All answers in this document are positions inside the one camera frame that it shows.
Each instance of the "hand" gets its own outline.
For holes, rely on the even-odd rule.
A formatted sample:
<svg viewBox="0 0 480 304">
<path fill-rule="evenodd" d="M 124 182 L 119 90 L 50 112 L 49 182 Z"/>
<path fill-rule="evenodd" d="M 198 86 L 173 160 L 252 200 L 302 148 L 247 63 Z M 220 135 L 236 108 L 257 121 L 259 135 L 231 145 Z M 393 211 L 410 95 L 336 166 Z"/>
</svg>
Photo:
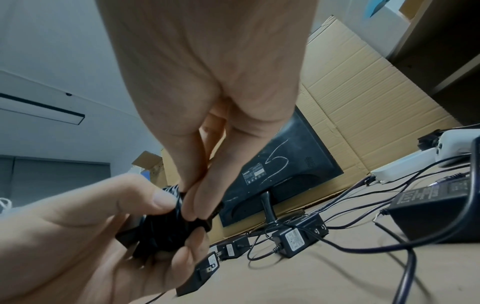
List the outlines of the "hand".
<svg viewBox="0 0 480 304">
<path fill-rule="evenodd" d="M 175 203 L 126 174 L 2 215 L 0 302 L 127 304 L 180 286 L 208 252 L 203 228 L 174 255 L 159 252 L 146 263 L 115 240 L 127 214 L 164 214 Z"/>
<path fill-rule="evenodd" d="M 183 217 L 208 218 L 294 111 L 316 0 L 97 3 L 138 113 L 188 190 Z"/>
</svg>

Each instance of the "cardboard box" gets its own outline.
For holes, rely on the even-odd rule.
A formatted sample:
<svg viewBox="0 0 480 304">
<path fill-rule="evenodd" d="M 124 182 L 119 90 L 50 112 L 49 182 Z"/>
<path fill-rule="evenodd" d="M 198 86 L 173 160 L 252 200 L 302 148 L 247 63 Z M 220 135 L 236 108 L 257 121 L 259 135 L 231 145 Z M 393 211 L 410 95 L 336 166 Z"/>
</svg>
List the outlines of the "cardboard box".
<svg viewBox="0 0 480 304">
<path fill-rule="evenodd" d="M 148 171 L 150 182 L 157 187 L 163 188 L 169 185 L 167 183 L 164 161 L 160 156 L 148 151 L 143 151 L 131 164 L 143 168 L 144 172 Z"/>
<path fill-rule="evenodd" d="M 274 207 L 285 214 L 327 198 L 371 170 L 417 150 L 417 138 L 459 123 L 392 64 L 334 17 L 308 40 L 298 108 L 344 174 Z M 162 150 L 167 179 L 179 179 Z M 251 229 L 258 213 L 228 227 L 214 219 L 212 242 Z"/>
</svg>

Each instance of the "ceiling light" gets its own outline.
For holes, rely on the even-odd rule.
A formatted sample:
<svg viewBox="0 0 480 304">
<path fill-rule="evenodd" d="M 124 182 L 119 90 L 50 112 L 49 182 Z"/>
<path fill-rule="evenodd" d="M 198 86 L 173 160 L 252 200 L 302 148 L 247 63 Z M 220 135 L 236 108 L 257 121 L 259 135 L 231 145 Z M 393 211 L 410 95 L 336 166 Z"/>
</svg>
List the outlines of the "ceiling light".
<svg viewBox="0 0 480 304">
<path fill-rule="evenodd" d="M 79 125 L 84 114 L 44 105 L 35 101 L 0 93 L 0 110 Z"/>
</svg>

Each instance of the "table surface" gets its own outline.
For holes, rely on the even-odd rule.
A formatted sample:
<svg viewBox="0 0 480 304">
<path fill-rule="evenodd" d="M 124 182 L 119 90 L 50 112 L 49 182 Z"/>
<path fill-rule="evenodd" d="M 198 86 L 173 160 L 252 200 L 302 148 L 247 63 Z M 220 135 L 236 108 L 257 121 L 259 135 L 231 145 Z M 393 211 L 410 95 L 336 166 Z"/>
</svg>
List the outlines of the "table surface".
<svg viewBox="0 0 480 304">
<path fill-rule="evenodd" d="M 427 186 L 440 177 L 468 168 L 439 173 L 414 182 L 409 189 Z M 374 184 L 352 192 L 367 193 L 390 189 L 402 179 L 387 185 Z M 326 219 L 339 211 L 393 196 L 394 192 L 372 194 L 339 203 L 322 212 Z M 329 225 L 342 225 L 368 208 L 333 219 Z M 326 239 L 347 247 L 365 248 L 395 244 L 396 241 L 372 223 L 375 213 L 352 228 L 330 230 Z M 378 219 L 401 234 L 389 216 Z M 275 245 L 266 241 L 256 246 L 252 256 L 264 254 Z M 480 303 L 480 244 L 429 245 L 415 249 L 416 277 L 408 303 Z M 155 303 L 391 303 L 400 282 L 407 253 L 349 254 L 317 242 L 291 259 L 274 254 L 255 262 L 247 254 L 220 263 L 217 272 L 198 291 L 177 297 L 175 290 Z M 141 304 L 152 299 L 135 301 Z"/>
</svg>

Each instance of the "computer monitor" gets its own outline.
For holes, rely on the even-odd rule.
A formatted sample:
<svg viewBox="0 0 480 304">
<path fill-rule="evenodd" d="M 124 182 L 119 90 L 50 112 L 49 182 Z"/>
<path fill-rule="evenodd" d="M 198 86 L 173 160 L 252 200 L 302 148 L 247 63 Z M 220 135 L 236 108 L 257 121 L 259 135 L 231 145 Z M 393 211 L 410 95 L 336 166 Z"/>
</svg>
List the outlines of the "computer monitor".
<svg viewBox="0 0 480 304">
<path fill-rule="evenodd" d="M 277 220 L 272 205 L 343 174 L 333 156 L 298 108 L 275 137 L 249 161 L 227 189 L 220 211 L 228 226 L 264 211 Z"/>
</svg>

